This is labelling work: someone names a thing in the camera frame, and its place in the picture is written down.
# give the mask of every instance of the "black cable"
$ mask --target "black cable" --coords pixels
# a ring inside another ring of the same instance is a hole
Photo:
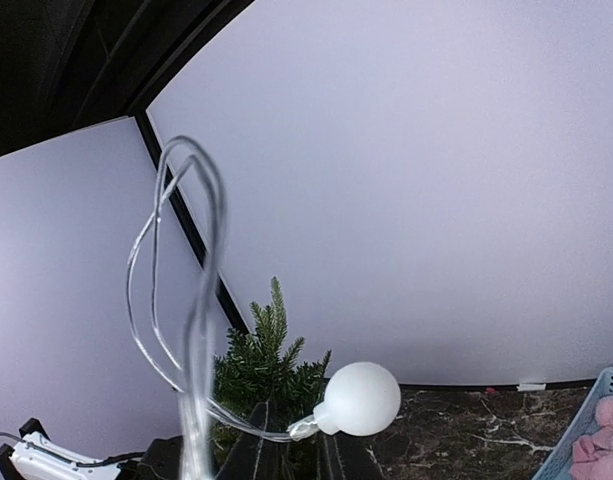
[[[84,463],[84,462],[77,462],[77,461],[73,460],[72,458],[64,457],[63,455],[60,455],[59,453],[51,452],[47,448],[44,448],[44,447],[42,447],[40,445],[37,445],[37,444],[35,444],[33,442],[29,442],[28,440],[24,440],[23,438],[20,438],[17,435],[13,435],[12,433],[0,432],[0,437],[5,437],[5,438],[8,438],[10,440],[15,440],[16,442],[21,442],[21,443],[23,443],[25,445],[28,445],[31,448],[34,448],[37,451],[45,453],[46,455],[50,455],[51,457],[54,457],[57,460],[61,460],[62,462],[65,462],[65,463],[68,463],[68,464],[74,463],[75,466],[78,467],[78,468],[105,467],[105,466],[108,466],[108,465],[113,465],[115,463],[125,462],[127,460],[132,460],[133,458],[143,457],[144,454],[146,453],[146,452],[123,453],[121,455],[114,455],[112,457],[108,457],[106,460],[101,460],[99,462]]]

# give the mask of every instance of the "pink plush toy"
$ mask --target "pink plush toy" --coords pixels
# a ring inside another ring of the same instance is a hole
[[[613,480],[613,453],[595,462],[590,471],[590,480]]]
[[[575,480],[613,480],[613,396],[601,398],[595,409],[599,431],[582,435],[573,444]]]
[[[613,426],[613,396],[600,398],[595,410],[595,420],[600,427]]]

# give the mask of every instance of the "small evergreen plant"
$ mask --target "small evergreen plant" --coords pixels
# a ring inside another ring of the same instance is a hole
[[[328,351],[319,362],[298,363],[304,347],[303,337],[284,349],[288,321],[284,297],[277,278],[271,280],[271,304],[261,307],[253,302],[253,333],[228,331],[229,349],[215,363],[215,398],[222,405],[248,418],[255,405],[271,401],[277,409],[279,430],[310,415],[322,399],[324,375],[330,362]],[[213,431],[215,451],[223,462],[239,432],[222,425]],[[315,450],[313,443],[302,441],[284,452],[282,470],[292,478],[314,478]]]

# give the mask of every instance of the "marble countertop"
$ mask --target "marble countertop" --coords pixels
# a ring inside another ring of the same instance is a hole
[[[387,480],[530,480],[587,394],[404,391],[368,449]]]

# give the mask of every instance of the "transparent wire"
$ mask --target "transparent wire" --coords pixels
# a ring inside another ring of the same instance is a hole
[[[172,180],[165,186],[168,160],[173,149],[185,146],[190,154],[175,172]],[[190,170],[194,170],[206,190],[209,206],[210,234],[204,265],[204,278],[195,292],[191,310],[183,327],[181,361],[177,359],[164,339],[157,318],[157,266],[159,260],[159,233],[162,208],[170,198],[180,180]],[[238,417],[212,398],[212,375],[214,366],[214,326],[208,316],[210,300],[213,298],[218,281],[219,264],[223,253],[226,228],[226,194],[223,181],[215,163],[194,140],[178,136],[168,142],[162,151],[156,177],[156,189],[153,212],[139,232],[128,258],[125,294],[130,330],[137,347],[155,371],[176,391],[179,392],[179,405],[182,428],[187,439],[182,461],[183,478],[204,479],[207,475],[207,438],[210,428],[209,415],[216,420],[246,433],[257,435],[266,440],[279,443],[291,442],[300,436],[300,428],[291,433],[274,433],[260,430],[246,420]],[[150,292],[151,327],[168,359],[173,363],[178,379],[169,375],[162,368],[140,339],[137,330],[132,282],[135,265],[140,248],[148,233],[153,230],[153,249]]]

